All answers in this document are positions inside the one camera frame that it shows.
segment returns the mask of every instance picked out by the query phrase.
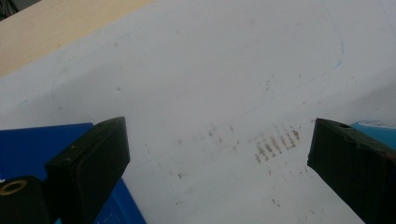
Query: blue object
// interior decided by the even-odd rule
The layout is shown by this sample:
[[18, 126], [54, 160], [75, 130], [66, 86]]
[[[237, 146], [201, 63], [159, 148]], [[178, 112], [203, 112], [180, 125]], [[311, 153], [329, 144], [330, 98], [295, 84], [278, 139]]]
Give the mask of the blue object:
[[365, 120], [353, 123], [351, 126], [388, 147], [396, 149], [396, 125], [378, 120]]
[[[87, 132], [91, 123], [0, 131], [0, 179], [47, 177], [44, 164]], [[146, 223], [122, 179], [94, 224]]]

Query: light blue object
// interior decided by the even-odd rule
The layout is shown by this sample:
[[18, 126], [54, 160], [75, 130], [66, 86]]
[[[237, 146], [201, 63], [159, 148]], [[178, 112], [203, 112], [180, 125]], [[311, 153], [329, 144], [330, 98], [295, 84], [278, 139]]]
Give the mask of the light blue object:
[[378, 120], [364, 120], [353, 123], [351, 126], [388, 147], [396, 149], [396, 124]]
[[[35, 175], [44, 180], [47, 177], [45, 162], [72, 144], [92, 126], [91, 123], [83, 123], [0, 131], [0, 179]], [[93, 223], [144, 224], [146, 222], [120, 179]]]

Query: metal ring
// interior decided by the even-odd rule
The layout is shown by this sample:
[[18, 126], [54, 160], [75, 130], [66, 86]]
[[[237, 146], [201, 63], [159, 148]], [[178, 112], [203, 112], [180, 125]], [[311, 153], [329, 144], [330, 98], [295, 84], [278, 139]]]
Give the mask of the metal ring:
[[24, 179], [14, 180], [10, 183], [5, 184], [2, 188], [0, 188], [0, 195], [7, 196], [10, 194], [16, 193], [16, 192], [20, 191], [21, 189], [23, 189], [24, 187], [26, 187], [26, 185], [27, 185], [27, 181]]

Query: white surface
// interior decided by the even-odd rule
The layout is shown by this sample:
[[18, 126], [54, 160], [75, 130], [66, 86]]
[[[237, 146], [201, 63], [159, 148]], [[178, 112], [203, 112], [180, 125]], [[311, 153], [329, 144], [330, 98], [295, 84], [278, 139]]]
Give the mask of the white surface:
[[158, 0], [1, 78], [0, 128], [126, 116], [148, 223], [362, 223], [306, 157], [316, 117], [394, 119], [395, 13]]

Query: white table surface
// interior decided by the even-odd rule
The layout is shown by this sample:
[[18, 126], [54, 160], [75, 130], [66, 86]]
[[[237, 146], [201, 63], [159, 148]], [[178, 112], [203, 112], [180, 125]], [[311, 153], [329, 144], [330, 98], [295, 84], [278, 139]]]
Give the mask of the white table surface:
[[395, 31], [390, 0], [157, 0], [0, 78], [0, 128], [125, 116], [147, 223], [362, 223], [307, 155], [317, 117], [395, 119]]

